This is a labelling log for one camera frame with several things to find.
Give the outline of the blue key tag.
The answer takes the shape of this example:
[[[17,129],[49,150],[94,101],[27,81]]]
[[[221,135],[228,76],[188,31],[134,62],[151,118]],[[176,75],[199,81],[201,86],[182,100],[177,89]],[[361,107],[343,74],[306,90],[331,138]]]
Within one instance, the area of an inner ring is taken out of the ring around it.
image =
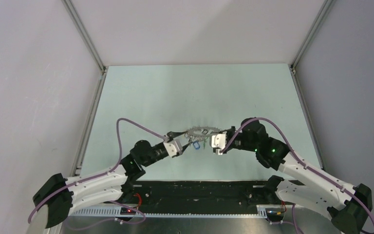
[[[192,146],[195,150],[199,150],[201,148],[201,145],[198,141],[193,142]]]

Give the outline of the large metal key ring disc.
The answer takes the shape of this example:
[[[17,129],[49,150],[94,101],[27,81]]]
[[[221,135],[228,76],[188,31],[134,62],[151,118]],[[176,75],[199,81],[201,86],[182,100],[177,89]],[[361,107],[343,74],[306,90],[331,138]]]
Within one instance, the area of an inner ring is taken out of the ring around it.
[[[186,130],[184,136],[189,141],[203,141],[208,139],[214,134],[218,134],[221,129],[209,126],[193,126]]]

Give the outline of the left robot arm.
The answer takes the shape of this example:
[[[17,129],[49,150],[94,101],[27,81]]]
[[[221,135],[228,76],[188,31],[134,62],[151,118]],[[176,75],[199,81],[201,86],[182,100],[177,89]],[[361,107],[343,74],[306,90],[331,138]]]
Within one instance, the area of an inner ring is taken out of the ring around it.
[[[120,200],[129,203],[134,198],[134,182],[148,167],[166,157],[184,153],[190,143],[183,145],[179,132],[170,132],[164,142],[152,146],[147,140],[135,143],[118,166],[87,176],[64,177],[52,175],[33,196],[37,210],[47,207],[44,228],[52,228],[73,212],[98,203]]]

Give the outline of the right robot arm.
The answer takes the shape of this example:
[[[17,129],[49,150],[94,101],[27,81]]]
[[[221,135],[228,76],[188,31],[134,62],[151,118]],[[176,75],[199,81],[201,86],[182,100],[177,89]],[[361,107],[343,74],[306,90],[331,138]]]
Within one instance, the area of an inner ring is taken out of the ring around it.
[[[300,205],[330,220],[344,234],[364,234],[363,227],[368,219],[374,226],[372,191],[368,186],[354,186],[313,166],[294,151],[286,137],[278,140],[269,136],[260,123],[262,120],[283,135],[269,119],[247,118],[239,129],[231,127],[214,134],[210,141],[213,152],[218,155],[232,149],[254,152],[257,161],[265,168],[302,183],[300,186],[282,177],[271,176],[263,191],[268,203],[275,204],[280,200]]]

